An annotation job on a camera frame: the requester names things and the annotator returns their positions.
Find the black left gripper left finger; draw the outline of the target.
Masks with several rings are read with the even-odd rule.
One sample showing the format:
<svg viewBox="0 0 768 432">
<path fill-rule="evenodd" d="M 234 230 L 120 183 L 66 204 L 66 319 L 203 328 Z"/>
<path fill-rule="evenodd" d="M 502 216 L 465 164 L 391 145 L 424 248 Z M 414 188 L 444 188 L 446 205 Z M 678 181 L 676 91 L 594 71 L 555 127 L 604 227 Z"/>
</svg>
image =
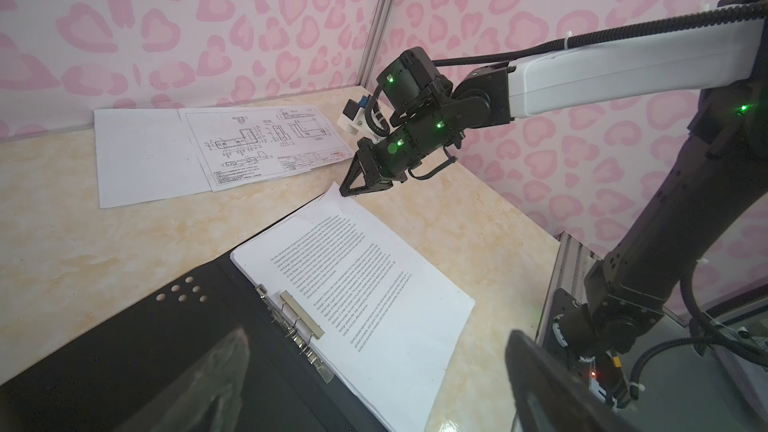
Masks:
<svg viewBox="0 0 768 432">
<path fill-rule="evenodd" d="M 233 431 L 249 362 L 248 337 L 236 328 L 117 429 Z"/>
</svg>

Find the orange and black folder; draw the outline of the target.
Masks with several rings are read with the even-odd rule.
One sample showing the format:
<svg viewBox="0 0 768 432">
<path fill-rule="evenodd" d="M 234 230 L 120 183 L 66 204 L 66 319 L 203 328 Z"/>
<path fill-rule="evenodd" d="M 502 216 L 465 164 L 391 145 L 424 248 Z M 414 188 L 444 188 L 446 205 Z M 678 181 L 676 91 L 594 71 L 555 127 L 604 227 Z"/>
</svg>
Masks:
<svg viewBox="0 0 768 432">
<path fill-rule="evenodd" d="M 119 431 L 236 328 L 250 362 L 233 431 L 379 431 L 296 325 L 222 255 L 164 285 L 1 387 L 5 431 Z"/>
</svg>

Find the text paper sheet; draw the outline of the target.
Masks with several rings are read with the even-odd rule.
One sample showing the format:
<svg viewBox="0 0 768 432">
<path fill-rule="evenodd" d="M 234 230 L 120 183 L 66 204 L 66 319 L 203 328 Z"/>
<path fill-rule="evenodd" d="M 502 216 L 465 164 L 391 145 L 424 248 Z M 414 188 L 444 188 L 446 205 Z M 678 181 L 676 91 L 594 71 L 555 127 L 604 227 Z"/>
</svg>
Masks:
<svg viewBox="0 0 768 432">
<path fill-rule="evenodd" d="M 230 258 L 387 429 L 426 427 L 469 295 L 337 186 Z"/>
</svg>

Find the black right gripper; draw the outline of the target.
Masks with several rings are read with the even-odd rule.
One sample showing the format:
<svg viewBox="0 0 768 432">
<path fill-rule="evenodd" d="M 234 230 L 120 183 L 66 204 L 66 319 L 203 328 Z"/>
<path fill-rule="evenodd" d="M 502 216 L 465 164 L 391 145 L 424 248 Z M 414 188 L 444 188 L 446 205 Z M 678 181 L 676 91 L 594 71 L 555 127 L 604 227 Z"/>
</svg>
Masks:
<svg viewBox="0 0 768 432">
<path fill-rule="evenodd" d="M 490 117 L 489 102 L 479 96 L 451 100 L 419 112 L 375 145 L 359 145 L 339 192 L 342 197 L 371 193 L 375 183 L 403 182 L 406 172 L 434 151 L 461 147 L 464 131 Z"/>
</svg>

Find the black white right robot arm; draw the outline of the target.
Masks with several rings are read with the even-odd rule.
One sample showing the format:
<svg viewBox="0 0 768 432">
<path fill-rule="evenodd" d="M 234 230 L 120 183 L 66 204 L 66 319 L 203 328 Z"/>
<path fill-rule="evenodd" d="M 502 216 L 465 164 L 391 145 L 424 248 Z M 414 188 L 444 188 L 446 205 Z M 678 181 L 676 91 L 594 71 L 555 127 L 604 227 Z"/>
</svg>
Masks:
<svg viewBox="0 0 768 432">
<path fill-rule="evenodd" d="M 464 165 L 594 261 L 548 289 L 540 346 L 583 381 L 651 333 L 708 337 L 767 282 L 767 0 L 601 28 L 573 14 L 521 46 L 384 52 L 340 125 L 346 196 Z"/>
</svg>

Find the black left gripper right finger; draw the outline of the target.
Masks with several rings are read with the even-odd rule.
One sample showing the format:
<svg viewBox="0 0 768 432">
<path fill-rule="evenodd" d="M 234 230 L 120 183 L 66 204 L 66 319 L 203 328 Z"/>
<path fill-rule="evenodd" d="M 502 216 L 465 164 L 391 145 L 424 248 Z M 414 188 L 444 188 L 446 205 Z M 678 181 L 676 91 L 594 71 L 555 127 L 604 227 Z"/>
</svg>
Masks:
<svg viewBox="0 0 768 432">
<path fill-rule="evenodd" d="M 523 431 L 634 431 L 521 330 L 511 332 L 505 361 Z"/>
</svg>

